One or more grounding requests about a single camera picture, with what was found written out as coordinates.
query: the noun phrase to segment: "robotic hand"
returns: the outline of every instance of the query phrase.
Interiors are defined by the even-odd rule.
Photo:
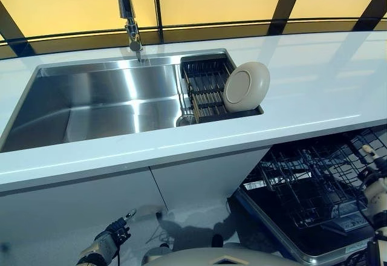
[[[131,236],[126,223],[135,215],[131,210],[124,218],[112,222],[99,233],[94,242],[80,254],[79,266],[107,266],[118,256],[120,246]]]
[[[368,201],[368,213],[371,219],[366,220],[375,230],[375,236],[369,241],[366,249],[367,266],[387,265],[387,160],[379,157],[369,145],[363,150],[375,162],[378,170],[366,167],[358,178],[366,186],[364,195]]]

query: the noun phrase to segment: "faucet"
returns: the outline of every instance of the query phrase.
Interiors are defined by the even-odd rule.
[[[134,20],[135,14],[132,0],[119,0],[119,7],[120,17],[126,19],[125,29],[129,34],[129,48],[135,52],[138,61],[141,62],[142,44],[137,22]]]

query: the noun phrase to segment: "white cabinet door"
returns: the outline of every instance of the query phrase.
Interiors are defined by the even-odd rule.
[[[136,217],[165,208],[148,167],[126,175],[2,196],[0,242],[33,241],[97,225],[106,227],[133,208]]]
[[[169,210],[226,202],[269,148],[152,166],[151,170]]]

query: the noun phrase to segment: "dish drying rack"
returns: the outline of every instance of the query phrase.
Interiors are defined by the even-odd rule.
[[[227,112],[223,90],[234,69],[225,53],[181,58],[181,77],[186,82],[197,123],[263,114],[260,106],[248,111]]]
[[[359,214],[357,200],[360,209],[366,209],[357,175],[367,166],[376,167],[363,151],[364,144],[386,158],[386,145],[372,129],[274,145],[244,186],[247,190],[267,186],[276,192],[282,209],[300,229],[329,225],[334,219]]]

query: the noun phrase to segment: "sink basin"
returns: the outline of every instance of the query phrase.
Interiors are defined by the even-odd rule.
[[[180,59],[209,53],[225,51],[39,66],[0,138],[0,152],[175,127],[192,116]]]

